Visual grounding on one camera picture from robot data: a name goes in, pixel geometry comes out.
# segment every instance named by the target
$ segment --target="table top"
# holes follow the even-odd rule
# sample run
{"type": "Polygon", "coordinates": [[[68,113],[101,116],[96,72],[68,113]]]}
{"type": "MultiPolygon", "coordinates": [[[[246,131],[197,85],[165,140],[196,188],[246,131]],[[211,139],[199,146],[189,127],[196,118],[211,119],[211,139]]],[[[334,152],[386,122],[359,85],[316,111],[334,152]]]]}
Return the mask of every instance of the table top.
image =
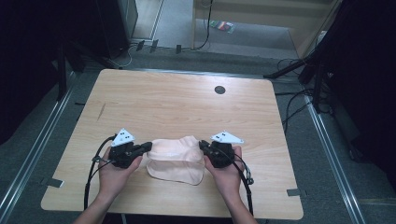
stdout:
{"type": "MultiPolygon", "coordinates": [[[[255,218],[300,219],[303,208],[272,83],[264,79],[142,71],[103,70],[78,120],[53,178],[64,185],[48,187],[45,210],[82,211],[84,187],[97,148],[125,128],[136,144],[193,135],[210,142],[227,131],[241,145],[254,184],[255,218]],[[217,94],[215,88],[225,88],[217,94]]],[[[197,186],[152,178],[144,156],[109,212],[125,214],[229,217],[211,174],[205,170],[197,186]]],[[[99,190],[91,182],[90,203],[99,190]]],[[[241,196],[248,204],[241,185],[241,196]]]]}

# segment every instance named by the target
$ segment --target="pink cloth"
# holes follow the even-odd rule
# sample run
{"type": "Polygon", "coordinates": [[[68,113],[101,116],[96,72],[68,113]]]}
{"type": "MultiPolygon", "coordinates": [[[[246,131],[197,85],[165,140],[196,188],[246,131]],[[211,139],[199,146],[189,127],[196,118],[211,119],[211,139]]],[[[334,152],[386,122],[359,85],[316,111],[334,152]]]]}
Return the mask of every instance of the pink cloth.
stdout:
{"type": "Polygon", "coordinates": [[[194,136],[180,139],[156,139],[147,153],[148,173],[159,179],[191,185],[201,183],[204,176],[204,153],[194,136]]]}

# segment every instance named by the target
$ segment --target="person's left hand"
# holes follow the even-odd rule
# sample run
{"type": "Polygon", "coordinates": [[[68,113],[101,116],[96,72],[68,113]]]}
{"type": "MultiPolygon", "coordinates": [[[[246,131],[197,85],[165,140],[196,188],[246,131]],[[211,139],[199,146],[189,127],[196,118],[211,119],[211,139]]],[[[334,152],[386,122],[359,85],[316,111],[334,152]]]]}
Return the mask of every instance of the person's left hand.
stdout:
{"type": "MultiPolygon", "coordinates": [[[[103,159],[108,160],[110,147],[107,148],[103,159]]],[[[113,164],[108,164],[99,170],[100,189],[98,196],[104,197],[106,200],[113,201],[125,187],[128,178],[138,167],[143,157],[139,156],[127,169],[115,167],[113,164]]],[[[105,165],[104,161],[100,161],[98,167],[105,165]]]]}

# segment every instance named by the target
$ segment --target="hand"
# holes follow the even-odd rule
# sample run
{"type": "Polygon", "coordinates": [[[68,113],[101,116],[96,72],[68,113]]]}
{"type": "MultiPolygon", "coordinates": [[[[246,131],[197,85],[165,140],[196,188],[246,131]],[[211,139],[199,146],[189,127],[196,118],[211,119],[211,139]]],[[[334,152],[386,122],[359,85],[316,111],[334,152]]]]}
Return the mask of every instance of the hand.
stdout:
{"type": "MultiPolygon", "coordinates": [[[[108,160],[110,147],[107,149],[103,159],[108,160]]],[[[99,170],[100,189],[98,197],[104,197],[111,202],[120,194],[125,187],[128,178],[138,167],[143,157],[139,156],[127,169],[115,167],[113,164],[105,165],[104,161],[100,161],[98,167],[105,165],[99,170]]]]}
{"type": "MultiPolygon", "coordinates": [[[[233,147],[233,150],[236,155],[242,158],[242,148],[241,147],[233,147]]],[[[235,168],[233,164],[225,167],[225,168],[215,168],[213,167],[210,159],[207,156],[204,156],[205,167],[206,169],[213,175],[216,186],[219,190],[219,193],[224,197],[235,197],[240,199],[239,195],[239,187],[241,185],[241,177],[239,175],[238,170],[235,168]]],[[[244,166],[239,158],[235,156],[235,163],[238,165],[241,171],[244,171],[244,166]]]]}

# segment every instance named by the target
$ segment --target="wooden table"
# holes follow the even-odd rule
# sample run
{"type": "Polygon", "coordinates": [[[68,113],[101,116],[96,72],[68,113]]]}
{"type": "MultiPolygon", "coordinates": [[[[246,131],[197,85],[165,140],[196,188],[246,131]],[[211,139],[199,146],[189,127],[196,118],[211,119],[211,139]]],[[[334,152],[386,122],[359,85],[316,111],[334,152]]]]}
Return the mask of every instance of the wooden table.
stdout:
{"type": "MultiPolygon", "coordinates": [[[[187,135],[210,141],[213,134],[232,133],[245,140],[243,158],[255,181],[250,186],[255,217],[303,216],[300,197],[287,193],[297,186],[270,81],[121,70],[103,70],[99,75],[53,176],[64,185],[48,187],[43,209],[83,210],[91,159],[102,142],[121,128],[135,136],[136,144],[187,135]],[[226,92],[215,93],[217,86],[226,92]]],[[[109,212],[230,216],[207,170],[201,184],[192,186],[150,177],[148,160],[143,159],[109,212]]],[[[98,187],[96,175],[90,203],[98,187]]],[[[240,191],[247,204],[243,185],[240,191]]]]}
{"type": "MultiPolygon", "coordinates": [[[[211,20],[288,27],[300,58],[309,54],[318,35],[327,31],[341,0],[216,0],[211,20]]],[[[207,20],[210,1],[194,0],[191,47],[195,42],[195,20],[207,20]]]]}

